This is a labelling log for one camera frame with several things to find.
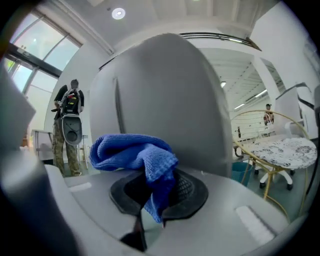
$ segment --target floor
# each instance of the floor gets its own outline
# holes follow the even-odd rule
[[[307,169],[307,186],[309,185],[313,170],[314,164]],[[254,175],[252,173],[247,186],[248,189],[252,190],[261,197],[263,197],[265,190],[260,188],[260,179],[263,177],[264,174],[265,173],[262,170],[259,171],[258,175]],[[279,175],[278,180],[276,182],[271,183],[268,195],[276,201],[278,201],[284,207],[289,216],[290,221],[292,222],[299,216],[299,211],[305,189],[305,170],[296,170],[295,174],[291,176],[291,178],[293,181],[292,190],[287,190],[287,182],[285,178]],[[305,198],[303,212],[307,212],[309,210],[313,198],[317,192],[319,183],[320,171],[317,171],[311,190],[308,196]],[[270,200],[268,200],[268,202],[275,205],[275,207],[279,208],[279,206],[274,202]]]

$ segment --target chair caster wheel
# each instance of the chair caster wheel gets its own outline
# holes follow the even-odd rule
[[[286,185],[286,189],[289,190],[289,191],[292,190],[293,187],[294,187],[293,184],[287,184]]]

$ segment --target black seat cushion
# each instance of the black seat cushion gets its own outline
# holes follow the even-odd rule
[[[169,194],[169,206],[162,212],[163,221],[191,217],[209,195],[201,180],[178,169],[174,170],[173,175],[176,183]],[[145,173],[139,171],[116,181],[111,186],[109,195],[122,213],[138,216],[151,193]]]

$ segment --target microfiber cloth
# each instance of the microfiber cloth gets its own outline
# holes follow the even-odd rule
[[[178,164],[167,143],[142,134],[106,134],[92,145],[90,161],[102,171],[144,167],[147,185],[152,189],[144,208],[157,223],[162,222],[161,213],[168,207],[168,196],[175,185],[173,170]]]

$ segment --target gray chair backrest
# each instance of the gray chair backrest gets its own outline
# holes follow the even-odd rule
[[[231,175],[232,136],[219,78],[202,53],[176,34],[121,53],[90,89],[92,140],[130,133],[166,141],[179,163]]]

